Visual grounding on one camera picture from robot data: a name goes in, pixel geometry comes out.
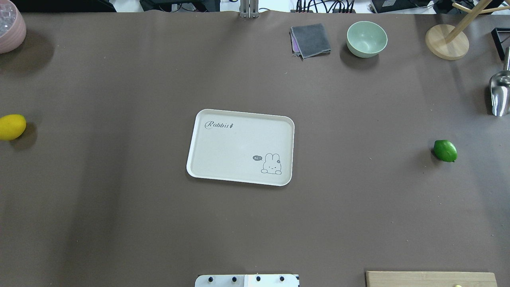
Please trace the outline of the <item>green lime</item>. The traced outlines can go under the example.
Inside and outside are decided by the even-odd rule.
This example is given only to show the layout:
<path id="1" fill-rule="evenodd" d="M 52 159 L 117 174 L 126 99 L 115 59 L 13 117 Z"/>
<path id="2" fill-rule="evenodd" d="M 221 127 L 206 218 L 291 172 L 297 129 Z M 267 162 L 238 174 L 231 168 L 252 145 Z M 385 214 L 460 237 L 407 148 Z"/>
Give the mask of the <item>green lime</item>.
<path id="1" fill-rule="evenodd" d="M 456 146 L 448 140 L 436 140 L 432 150 L 436 157 L 444 162 L 455 162 L 458 158 Z"/>

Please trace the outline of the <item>yellow lemon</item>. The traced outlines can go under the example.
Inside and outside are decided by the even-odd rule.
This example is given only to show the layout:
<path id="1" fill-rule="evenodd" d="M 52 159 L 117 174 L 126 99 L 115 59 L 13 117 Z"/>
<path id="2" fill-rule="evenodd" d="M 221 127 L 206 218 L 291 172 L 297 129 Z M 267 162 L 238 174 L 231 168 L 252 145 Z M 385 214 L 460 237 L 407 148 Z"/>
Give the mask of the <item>yellow lemon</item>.
<path id="1" fill-rule="evenodd" d="M 0 118 L 0 140 L 11 141 L 24 133 L 27 121 L 20 114 L 10 114 Z"/>

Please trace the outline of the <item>cream rabbit print tray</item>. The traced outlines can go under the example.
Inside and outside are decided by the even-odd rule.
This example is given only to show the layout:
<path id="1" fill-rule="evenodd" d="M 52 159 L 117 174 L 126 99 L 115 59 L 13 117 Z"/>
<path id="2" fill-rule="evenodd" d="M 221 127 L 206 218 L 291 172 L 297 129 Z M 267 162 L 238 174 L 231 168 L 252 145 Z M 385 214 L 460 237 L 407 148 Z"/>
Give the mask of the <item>cream rabbit print tray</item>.
<path id="1" fill-rule="evenodd" d="M 286 116 L 203 109 L 186 171 L 201 179 L 285 186 L 292 178 L 294 131 Z"/>

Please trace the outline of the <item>black metal tray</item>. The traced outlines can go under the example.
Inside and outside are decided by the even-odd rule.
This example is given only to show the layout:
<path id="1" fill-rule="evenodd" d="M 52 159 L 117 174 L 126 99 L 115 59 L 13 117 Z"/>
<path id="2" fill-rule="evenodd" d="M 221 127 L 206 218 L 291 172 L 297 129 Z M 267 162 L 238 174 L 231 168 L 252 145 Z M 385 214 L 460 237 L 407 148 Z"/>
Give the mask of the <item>black metal tray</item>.
<path id="1" fill-rule="evenodd" d="M 499 58 L 503 61 L 505 59 L 505 49 L 509 47 L 509 44 L 505 44 L 505 42 L 510 38 L 510 28 L 494 28 L 490 34 Z"/>

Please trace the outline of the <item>folded grey cloth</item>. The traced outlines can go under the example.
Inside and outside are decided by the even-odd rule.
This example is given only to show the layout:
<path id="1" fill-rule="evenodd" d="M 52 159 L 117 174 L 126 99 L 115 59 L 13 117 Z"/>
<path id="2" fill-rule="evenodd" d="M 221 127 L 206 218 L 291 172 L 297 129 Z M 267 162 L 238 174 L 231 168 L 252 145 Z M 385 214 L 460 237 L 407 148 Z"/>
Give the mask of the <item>folded grey cloth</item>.
<path id="1" fill-rule="evenodd" d="M 293 55 L 302 59 L 331 52 L 326 28 L 322 23 L 291 27 L 290 38 Z"/>

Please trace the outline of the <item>mint green bowl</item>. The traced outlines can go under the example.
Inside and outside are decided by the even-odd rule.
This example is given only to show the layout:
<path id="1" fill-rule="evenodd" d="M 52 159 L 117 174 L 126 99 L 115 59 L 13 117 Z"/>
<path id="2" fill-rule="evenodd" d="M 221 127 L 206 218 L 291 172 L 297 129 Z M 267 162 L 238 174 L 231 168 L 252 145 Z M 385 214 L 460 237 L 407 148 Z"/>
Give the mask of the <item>mint green bowl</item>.
<path id="1" fill-rule="evenodd" d="M 374 57 L 383 51 L 387 44 L 386 32 L 374 22 L 355 22 L 348 28 L 347 47 L 357 57 Z"/>

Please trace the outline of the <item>wooden cutting board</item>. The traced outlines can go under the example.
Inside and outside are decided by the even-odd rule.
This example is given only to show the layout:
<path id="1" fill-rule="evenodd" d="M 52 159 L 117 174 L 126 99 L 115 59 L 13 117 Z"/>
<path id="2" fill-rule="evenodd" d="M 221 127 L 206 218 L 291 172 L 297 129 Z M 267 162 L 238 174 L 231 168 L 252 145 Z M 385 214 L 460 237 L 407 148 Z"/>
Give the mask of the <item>wooden cutting board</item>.
<path id="1" fill-rule="evenodd" d="M 368 287 L 497 287 L 489 272 L 367 271 Z"/>

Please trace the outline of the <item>wooden mug tree stand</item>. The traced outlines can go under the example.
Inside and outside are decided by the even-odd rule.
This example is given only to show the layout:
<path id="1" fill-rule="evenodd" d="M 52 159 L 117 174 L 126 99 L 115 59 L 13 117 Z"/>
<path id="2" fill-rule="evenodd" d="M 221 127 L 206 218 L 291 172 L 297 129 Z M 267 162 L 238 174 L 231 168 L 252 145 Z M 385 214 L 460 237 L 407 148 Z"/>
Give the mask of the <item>wooden mug tree stand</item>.
<path id="1" fill-rule="evenodd" d="M 497 7 L 487 9 L 490 0 L 479 1 L 473 9 L 466 8 L 463 5 L 453 3 L 455 8 L 465 11 L 467 14 L 459 22 L 457 26 L 450 24 L 437 24 L 426 32 L 426 45 L 430 51 L 436 56 L 445 60 L 458 60 L 464 57 L 469 49 L 469 41 L 463 30 L 476 18 L 479 14 L 486 14 L 495 11 L 503 11 L 509 9 L 509 1 L 505 7 Z"/>

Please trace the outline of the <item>metal scoop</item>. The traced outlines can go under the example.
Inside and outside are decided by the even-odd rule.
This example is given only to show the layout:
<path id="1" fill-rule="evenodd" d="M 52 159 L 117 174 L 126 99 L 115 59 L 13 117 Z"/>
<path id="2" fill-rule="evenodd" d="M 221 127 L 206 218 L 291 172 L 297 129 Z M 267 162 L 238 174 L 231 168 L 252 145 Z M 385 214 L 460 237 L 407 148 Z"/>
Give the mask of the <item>metal scoop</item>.
<path id="1" fill-rule="evenodd" d="M 506 116 L 510 108 L 510 48 L 505 49 L 503 69 L 490 78 L 492 114 Z"/>

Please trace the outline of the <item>pink bowl with ice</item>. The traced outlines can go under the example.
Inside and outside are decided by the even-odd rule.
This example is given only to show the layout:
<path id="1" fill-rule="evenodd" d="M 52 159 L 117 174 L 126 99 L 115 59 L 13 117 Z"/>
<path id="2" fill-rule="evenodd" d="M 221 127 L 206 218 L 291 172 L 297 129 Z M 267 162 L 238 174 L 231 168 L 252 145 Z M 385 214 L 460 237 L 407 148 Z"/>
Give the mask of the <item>pink bowl with ice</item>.
<path id="1" fill-rule="evenodd" d="M 0 23 L 0 53 L 18 48 L 27 34 L 27 26 L 18 8 L 10 0 L 2 0 Z"/>

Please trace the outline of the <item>aluminium frame post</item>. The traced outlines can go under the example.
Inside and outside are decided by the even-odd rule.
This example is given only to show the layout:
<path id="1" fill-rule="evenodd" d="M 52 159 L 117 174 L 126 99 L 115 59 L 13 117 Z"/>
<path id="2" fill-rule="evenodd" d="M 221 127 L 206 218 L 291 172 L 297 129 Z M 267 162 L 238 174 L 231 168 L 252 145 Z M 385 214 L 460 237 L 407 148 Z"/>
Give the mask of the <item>aluminium frame post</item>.
<path id="1" fill-rule="evenodd" d="M 240 18 L 258 18 L 259 1 L 258 0 L 239 0 Z"/>

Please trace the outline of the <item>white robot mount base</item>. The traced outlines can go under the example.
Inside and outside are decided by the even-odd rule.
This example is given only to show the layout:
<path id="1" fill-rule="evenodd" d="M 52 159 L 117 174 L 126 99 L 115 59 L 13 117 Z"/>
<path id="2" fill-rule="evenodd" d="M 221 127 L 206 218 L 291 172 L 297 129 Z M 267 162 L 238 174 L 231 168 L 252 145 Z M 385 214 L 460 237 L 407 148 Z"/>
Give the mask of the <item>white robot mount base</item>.
<path id="1" fill-rule="evenodd" d="M 295 274 L 215 274 L 200 275 L 195 287 L 299 287 Z"/>

